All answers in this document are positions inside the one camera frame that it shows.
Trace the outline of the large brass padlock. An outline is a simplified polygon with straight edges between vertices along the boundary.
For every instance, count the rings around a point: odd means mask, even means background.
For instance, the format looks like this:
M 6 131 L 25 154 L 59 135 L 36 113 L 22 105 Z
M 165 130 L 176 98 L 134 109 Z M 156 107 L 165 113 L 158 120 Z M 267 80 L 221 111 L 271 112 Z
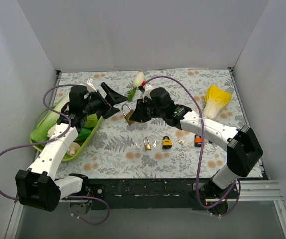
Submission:
M 124 111 L 124 107 L 126 107 L 128 109 L 127 113 Z M 132 115 L 134 110 L 128 104 L 124 103 L 121 105 L 121 112 L 122 112 L 124 119 L 127 122 L 127 124 L 129 126 L 131 126 L 134 123 L 134 121 L 130 120 L 130 116 Z

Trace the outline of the small brass padlock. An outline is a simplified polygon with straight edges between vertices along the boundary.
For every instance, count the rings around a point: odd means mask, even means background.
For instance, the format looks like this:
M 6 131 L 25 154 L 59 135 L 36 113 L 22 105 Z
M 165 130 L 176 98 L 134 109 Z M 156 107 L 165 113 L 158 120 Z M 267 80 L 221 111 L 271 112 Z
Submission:
M 151 144 L 150 144 L 149 138 L 148 137 L 144 137 L 143 138 L 143 142 L 144 142 L 144 149 L 145 149 L 145 151 L 151 150 Z

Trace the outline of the yellow padlock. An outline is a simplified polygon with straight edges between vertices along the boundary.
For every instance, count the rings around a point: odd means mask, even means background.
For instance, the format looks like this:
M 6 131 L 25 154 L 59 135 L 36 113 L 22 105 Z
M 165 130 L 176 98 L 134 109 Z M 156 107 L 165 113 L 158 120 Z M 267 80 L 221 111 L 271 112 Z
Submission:
M 162 140 L 162 149 L 171 149 L 172 146 L 171 139 L 168 136 L 164 136 Z

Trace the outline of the silver keys of yellow padlock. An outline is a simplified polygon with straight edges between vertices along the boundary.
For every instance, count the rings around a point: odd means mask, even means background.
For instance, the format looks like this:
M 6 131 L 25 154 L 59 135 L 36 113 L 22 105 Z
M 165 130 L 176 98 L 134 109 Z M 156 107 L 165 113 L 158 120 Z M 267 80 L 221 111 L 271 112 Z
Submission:
M 177 142 L 181 145 L 184 145 L 185 141 L 184 140 L 177 140 Z

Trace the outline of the orange padlock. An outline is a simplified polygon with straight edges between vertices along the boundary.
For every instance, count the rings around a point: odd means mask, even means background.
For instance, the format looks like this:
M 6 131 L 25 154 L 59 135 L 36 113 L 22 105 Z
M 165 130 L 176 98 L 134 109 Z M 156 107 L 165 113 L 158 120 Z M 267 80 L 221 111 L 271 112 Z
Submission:
M 202 137 L 196 134 L 194 136 L 194 146 L 195 147 L 201 147 L 202 142 L 203 142 Z

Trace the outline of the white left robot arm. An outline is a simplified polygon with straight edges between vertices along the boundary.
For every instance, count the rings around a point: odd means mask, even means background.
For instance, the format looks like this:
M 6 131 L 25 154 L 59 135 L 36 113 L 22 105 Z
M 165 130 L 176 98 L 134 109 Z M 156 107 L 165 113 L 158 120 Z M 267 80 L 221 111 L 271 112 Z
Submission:
M 21 204 L 52 212 L 62 198 L 73 195 L 85 199 L 89 195 L 87 176 L 71 174 L 59 180 L 55 176 L 69 146 L 86 124 L 87 116 L 99 114 L 107 119 L 119 111 L 116 104 L 127 100 L 106 83 L 101 83 L 101 87 L 106 93 L 104 97 L 90 85 L 71 86 L 69 101 L 58 112 L 60 117 L 50 141 L 29 168 L 18 171 L 15 177 Z

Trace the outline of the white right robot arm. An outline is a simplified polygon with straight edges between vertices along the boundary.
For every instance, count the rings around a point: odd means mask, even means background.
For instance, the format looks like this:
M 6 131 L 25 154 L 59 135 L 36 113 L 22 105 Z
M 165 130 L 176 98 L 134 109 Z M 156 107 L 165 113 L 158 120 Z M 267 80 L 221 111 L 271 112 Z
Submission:
M 204 184 L 199 192 L 206 197 L 220 198 L 239 177 L 247 177 L 263 155 L 263 150 L 254 131 L 244 126 L 241 129 L 225 126 L 211 119 L 201 119 L 190 107 L 175 104 L 169 92 L 162 87 L 149 91 L 148 96 L 138 99 L 129 119 L 148 122 L 162 118 L 171 127 L 207 138 L 227 153 L 226 164 Z

